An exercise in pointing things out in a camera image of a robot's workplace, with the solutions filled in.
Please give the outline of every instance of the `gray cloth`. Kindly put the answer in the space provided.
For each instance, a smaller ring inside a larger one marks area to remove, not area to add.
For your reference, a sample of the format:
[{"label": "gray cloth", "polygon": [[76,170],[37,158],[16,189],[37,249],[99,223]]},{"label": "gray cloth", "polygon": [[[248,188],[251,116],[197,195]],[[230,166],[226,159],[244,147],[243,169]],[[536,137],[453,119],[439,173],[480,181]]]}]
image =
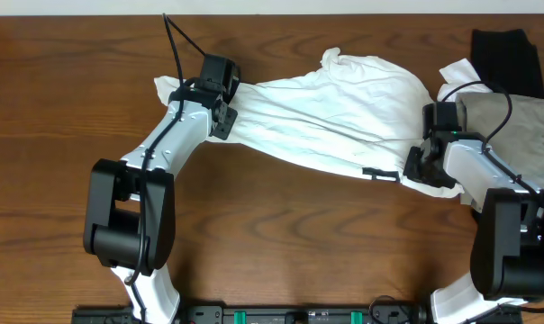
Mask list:
[{"label": "gray cloth", "polygon": [[[526,180],[544,189],[544,100],[511,95],[512,115],[490,144],[494,152]],[[502,94],[464,93],[458,96],[459,119],[466,106],[467,130],[488,136],[508,112]]]}]

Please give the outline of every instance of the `wooden table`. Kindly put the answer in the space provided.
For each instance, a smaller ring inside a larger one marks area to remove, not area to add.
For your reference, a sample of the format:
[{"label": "wooden table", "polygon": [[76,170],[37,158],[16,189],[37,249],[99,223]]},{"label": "wooden table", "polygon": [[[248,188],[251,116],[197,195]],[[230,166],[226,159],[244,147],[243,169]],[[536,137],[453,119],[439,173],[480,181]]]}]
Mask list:
[{"label": "wooden table", "polygon": [[[175,20],[249,83],[313,71],[338,46],[409,69],[435,97],[439,68],[468,57],[474,28],[525,29],[544,76],[544,15]],[[177,44],[184,77],[197,75],[201,58]],[[164,75],[176,65],[159,16],[0,18],[0,323],[67,323],[78,304],[128,303],[82,247],[88,176],[155,127],[165,108],[152,78]],[[208,143],[176,186],[168,263],[187,299],[366,304],[416,298],[468,270],[476,226],[456,200]]]}]

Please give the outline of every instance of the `white wall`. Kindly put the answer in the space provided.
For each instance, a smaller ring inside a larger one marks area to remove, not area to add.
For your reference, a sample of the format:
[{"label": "white wall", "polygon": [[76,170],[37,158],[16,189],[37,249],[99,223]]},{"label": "white wall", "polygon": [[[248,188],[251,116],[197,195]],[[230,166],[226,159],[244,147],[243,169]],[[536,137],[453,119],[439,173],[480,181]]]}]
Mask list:
[{"label": "white wall", "polygon": [[544,0],[0,0],[0,15],[544,14]]}]

